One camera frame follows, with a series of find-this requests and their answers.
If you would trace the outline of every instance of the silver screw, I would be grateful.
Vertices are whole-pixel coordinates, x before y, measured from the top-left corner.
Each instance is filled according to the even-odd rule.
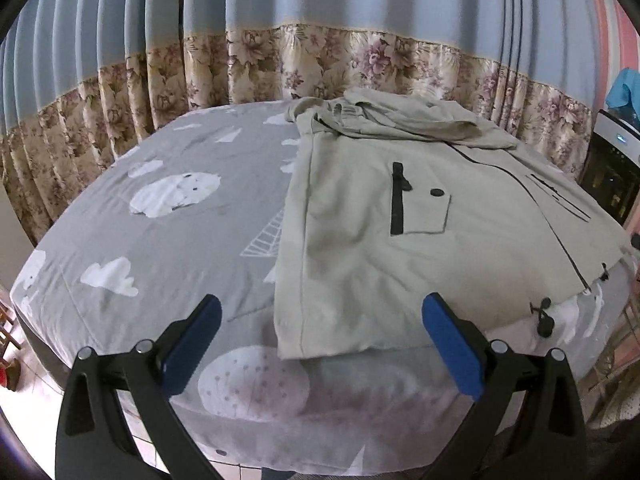
[[[564,361],[564,358],[566,357],[566,355],[564,354],[564,352],[561,349],[554,348],[551,351],[551,357],[553,359],[555,359],[556,361]]]
[[[507,345],[507,343],[505,343],[501,339],[494,339],[493,341],[491,341],[491,350],[493,350],[497,354],[505,354],[507,353],[508,349],[509,345]]]
[[[94,353],[94,349],[90,346],[85,346],[78,352],[78,359],[82,359],[84,361],[85,359],[91,357],[92,353]]]
[[[154,347],[154,342],[151,339],[143,339],[136,344],[136,352],[139,354],[146,354]]]

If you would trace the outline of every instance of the polka dot oval print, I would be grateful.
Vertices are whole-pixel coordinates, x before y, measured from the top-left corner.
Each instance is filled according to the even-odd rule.
[[[273,422],[301,412],[309,377],[297,361],[281,361],[275,348],[246,346],[221,355],[198,379],[204,408],[224,418]]]

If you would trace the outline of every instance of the gray bed sheet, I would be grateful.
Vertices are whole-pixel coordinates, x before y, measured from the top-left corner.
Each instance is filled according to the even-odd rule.
[[[71,365],[83,346],[129,351],[186,318],[205,294],[223,323],[185,392],[172,398],[199,443],[226,459],[305,474],[373,475],[432,462],[469,409],[432,347],[280,361],[274,264],[299,141],[283,102],[197,110],[121,157],[31,255],[12,300]],[[577,378],[602,351],[636,271],[536,318],[493,330],[517,351],[566,351]],[[132,407],[130,397],[123,397]],[[514,422],[517,399],[503,426]]]

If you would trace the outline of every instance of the beige jacket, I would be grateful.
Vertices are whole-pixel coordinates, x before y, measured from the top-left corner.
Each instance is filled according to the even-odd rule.
[[[351,89],[287,115],[302,141],[276,263],[282,358],[428,345],[435,291],[505,326],[631,250],[575,182],[455,102]]]

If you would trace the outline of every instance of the curtain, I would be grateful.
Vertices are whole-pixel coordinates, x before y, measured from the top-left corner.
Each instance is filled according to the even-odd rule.
[[[596,3],[29,0],[0,47],[2,183],[37,243],[188,110],[349,86],[435,91],[577,176],[602,72]]]

